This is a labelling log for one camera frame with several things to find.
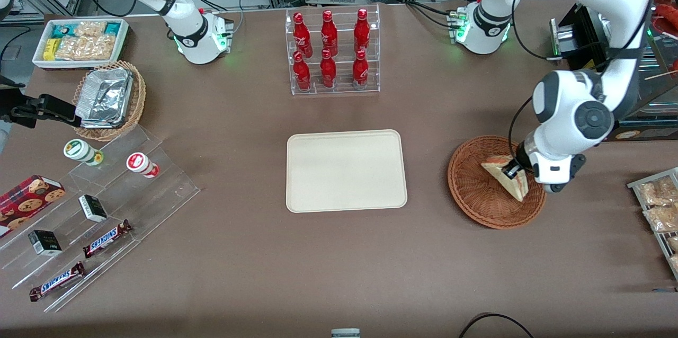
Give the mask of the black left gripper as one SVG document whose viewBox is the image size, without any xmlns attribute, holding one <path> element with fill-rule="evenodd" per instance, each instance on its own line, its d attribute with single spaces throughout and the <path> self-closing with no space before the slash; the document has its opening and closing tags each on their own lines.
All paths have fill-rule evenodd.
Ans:
<svg viewBox="0 0 678 338">
<path fill-rule="evenodd" d="M 530 160 L 530 154 L 533 148 L 535 148 L 533 139 L 525 139 L 521 142 L 516 148 L 516 161 L 509 161 L 508 164 L 503 167 L 502 173 L 504 176 L 512 180 L 522 171 L 532 171 L 533 164 Z"/>
</svg>

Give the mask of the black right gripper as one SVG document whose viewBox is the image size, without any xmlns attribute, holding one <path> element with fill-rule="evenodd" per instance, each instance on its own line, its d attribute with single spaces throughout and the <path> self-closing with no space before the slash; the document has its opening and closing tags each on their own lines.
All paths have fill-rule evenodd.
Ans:
<svg viewBox="0 0 678 338">
<path fill-rule="evenodd" d="M 26 128 L 35 128 L 38 119 L 49 119 L 78 128 L 82 119 L 76 115 L 76 107 L 58 97 L 41 94 L 37 99 L 25 96 L 19 88 L 1 90 L 1 118 Z"/>
</svg>

